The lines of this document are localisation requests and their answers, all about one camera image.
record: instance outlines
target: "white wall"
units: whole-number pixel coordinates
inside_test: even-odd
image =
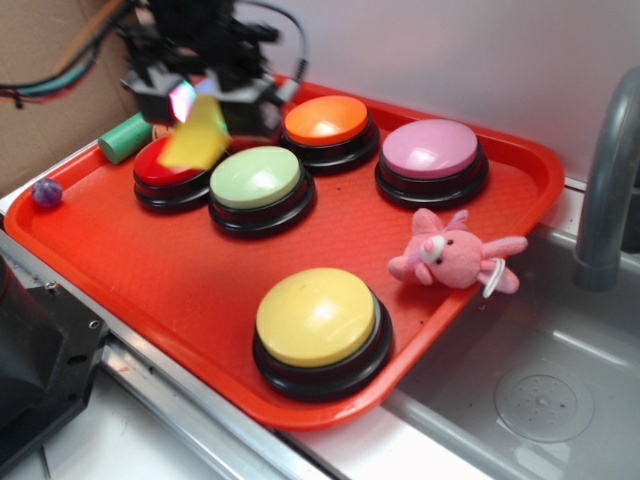
[[[558,154],[586,180],[607,104],[640,65],[638,0],[271,0],[305,26],[307,80],[511,133]],[[265,50],[297,58],[291,24]]]

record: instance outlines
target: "faucet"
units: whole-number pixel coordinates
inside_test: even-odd
[[[620,80],[604,119],[574,251],[574,284],[611,290],[621,251],[640,250],[640,67]]]

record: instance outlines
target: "small ball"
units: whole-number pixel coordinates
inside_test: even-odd
[[[62,200],[62,186],[55,180],[43,178],[33,184],[31,196],[41,207],[55,207]]]

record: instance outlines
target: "stuffed animal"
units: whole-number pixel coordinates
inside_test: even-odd
[[[402,282],[441,282],[451,288],[467,288],[480,281],[485,297],[494,289],[515,293],[520,286],[518,277],[498,257],[522,252],[527,239],[513,236],[483,243],[464,224],[468,217],[469,212],[461,210],[445,227],[432,211],[416,211],[413,237],[404,254],[391,259],[389,273]]]

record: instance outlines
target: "stainless steel sink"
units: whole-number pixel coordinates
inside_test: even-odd
[[[640,261],[616,288],[571,282],[575,238],[539,226],[386,403],[495,478],[640,478]]]

